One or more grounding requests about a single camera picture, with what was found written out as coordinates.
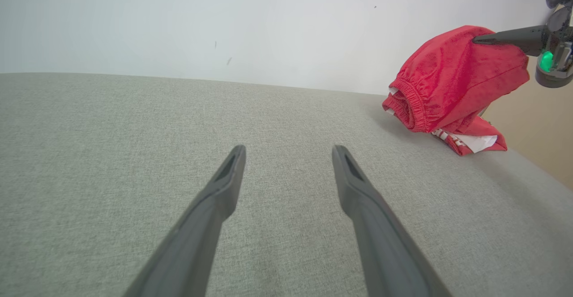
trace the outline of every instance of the red garment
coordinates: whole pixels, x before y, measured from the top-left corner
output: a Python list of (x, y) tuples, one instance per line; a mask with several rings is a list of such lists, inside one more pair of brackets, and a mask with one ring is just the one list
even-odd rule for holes
[(474, 44), (492, 34), (463, 26), (427, 41), (404, 63), (384, 101), (385, 110), (413, 132), (464, 133), (493, 100), (529, 80), (527, 56), (513, 45)]

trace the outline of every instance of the gray tabletop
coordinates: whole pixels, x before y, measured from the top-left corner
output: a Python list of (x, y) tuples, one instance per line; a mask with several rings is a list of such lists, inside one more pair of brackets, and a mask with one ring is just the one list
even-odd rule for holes
[(366, 295), (331, 147), (348, 147), (456, 296), (570, 296), (573, 193), (516, 152), (459, 157), (383, 97), (0, 74), (0, 294), (118, 296), (236, 144), (210, 296)]

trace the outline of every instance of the white fabric patch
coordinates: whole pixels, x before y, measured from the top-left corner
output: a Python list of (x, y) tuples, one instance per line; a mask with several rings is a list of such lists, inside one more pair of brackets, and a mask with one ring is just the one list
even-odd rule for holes
[(497, 142), (497, 134), (493, 136), (467, 136), (467, 134), (456, 134), (472, 152), (481, 152), (485, 148), (490, 148)]

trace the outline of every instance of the beige wall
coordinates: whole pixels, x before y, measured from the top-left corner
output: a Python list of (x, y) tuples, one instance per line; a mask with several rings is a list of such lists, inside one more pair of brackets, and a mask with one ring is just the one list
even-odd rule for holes
[(536, 60), (530, 57), (530, 81), (494, 101), (483, 118), (510, 148), (573, 189), (573, 82), (559, 89), (540, 86)]

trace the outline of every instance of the red fabric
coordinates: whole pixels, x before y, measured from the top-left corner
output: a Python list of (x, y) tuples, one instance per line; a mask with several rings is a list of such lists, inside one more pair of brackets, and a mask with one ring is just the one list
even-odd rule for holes
[[(468, 154), (473, 154), (471, 149), (467, 148), (463, 142), (459, 142), (456, 138), (455, 134), (449, 134), (448, 132), (438, 129), (432, 132), (435, 136), (442, 139), (453, 151), (455, 151), (459, 156), (465, 156)], [(481, 117), (475, 117), (473, 122), (467, 128), (466, 132), (464, 133), (467, 136), (493, 136), (497, 135), (496, 143), (493, 146), (485, 148), (481, 151), (489, 151), (489, 150), (496, 150), (496, 151), (507, 151), (507, 144), (505, 144), (504, 136), (497, 131), (495, 127), (493, 127), (489, 122), (485, 121)]]
[(426, 42), (404, 63), (390, 84), (398, 91), (382, 107), (412, 132), (466, 133), (480, 111), (530, 78), (520, 48), (471, 42), (491, 33), (464, 26)]

